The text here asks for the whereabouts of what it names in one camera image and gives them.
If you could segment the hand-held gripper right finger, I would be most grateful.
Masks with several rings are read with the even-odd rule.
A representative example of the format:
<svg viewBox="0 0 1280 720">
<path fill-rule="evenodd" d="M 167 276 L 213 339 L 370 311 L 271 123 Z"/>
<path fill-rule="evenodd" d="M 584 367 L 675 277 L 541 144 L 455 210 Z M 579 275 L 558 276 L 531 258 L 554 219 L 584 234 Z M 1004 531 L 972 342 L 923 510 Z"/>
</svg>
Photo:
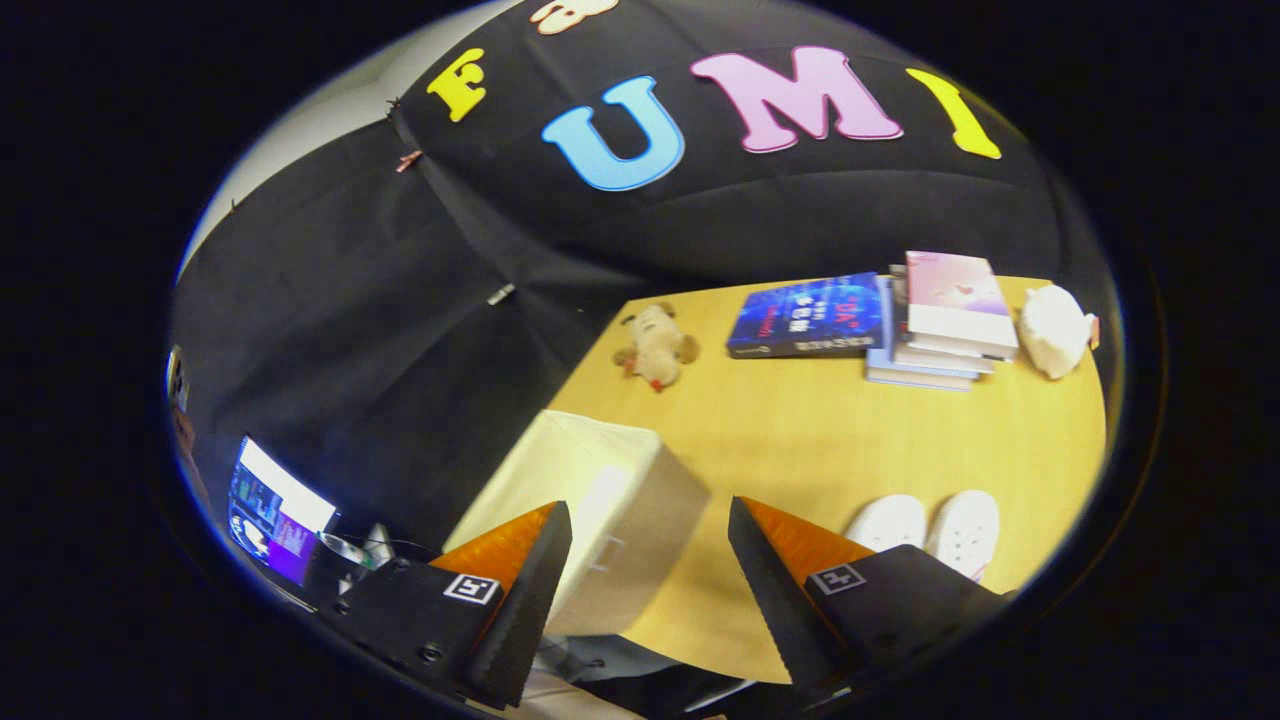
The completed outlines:
<svg viewBox="0 0 1280 720">
<path fill-rule="evenodd" d="M 731 501 L 728 539 L 799 691 L 869 691 L 1009 606 L 924 550 L 873 551 L 745 496 Z"/>
</svg>

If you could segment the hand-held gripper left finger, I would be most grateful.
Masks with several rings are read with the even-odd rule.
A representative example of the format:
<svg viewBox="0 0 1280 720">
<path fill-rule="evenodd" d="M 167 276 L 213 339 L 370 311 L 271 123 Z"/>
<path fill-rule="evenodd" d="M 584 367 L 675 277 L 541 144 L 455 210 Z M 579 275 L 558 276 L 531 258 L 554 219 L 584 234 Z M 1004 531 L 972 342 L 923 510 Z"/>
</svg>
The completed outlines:
<svg viewBox="0 0 1280 720">
<path fill-rule="evenodd" d="M 417 688 L 520 705 L 572 544 L 570 507 L 544 503 L 439 557 L 392 559 L 320 603 L 320 620 Z"/>
</svg>

